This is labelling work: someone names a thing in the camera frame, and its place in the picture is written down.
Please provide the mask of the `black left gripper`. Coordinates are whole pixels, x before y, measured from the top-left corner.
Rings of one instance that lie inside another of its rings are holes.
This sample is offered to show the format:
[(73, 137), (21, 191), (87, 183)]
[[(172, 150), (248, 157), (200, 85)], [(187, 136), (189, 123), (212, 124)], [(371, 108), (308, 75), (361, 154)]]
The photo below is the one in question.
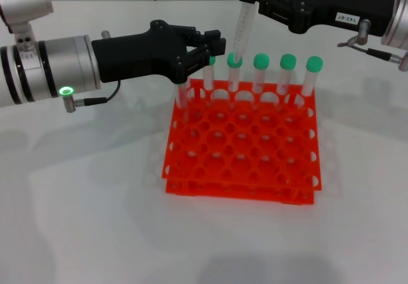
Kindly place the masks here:
[(226, 39), (219, 30), (201, 34), (195, 27), (153, 20), (144, 33), (94, 40), (91, 45), (103, 83), (161, 75), (182, 84), (208, 66), (211, 57), (225, 53)]

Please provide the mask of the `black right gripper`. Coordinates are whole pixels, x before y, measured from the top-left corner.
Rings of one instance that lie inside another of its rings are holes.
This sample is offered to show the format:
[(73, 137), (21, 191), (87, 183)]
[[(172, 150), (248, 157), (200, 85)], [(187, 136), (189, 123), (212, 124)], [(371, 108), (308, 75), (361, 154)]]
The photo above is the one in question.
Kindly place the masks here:
[(393, 16), (395, 0), (239, 0), (259, 3), (258, 13), (286, 26), (292, 33), (327, 25), (357, 31), (370, 21), (369, 34), (382, 36)]

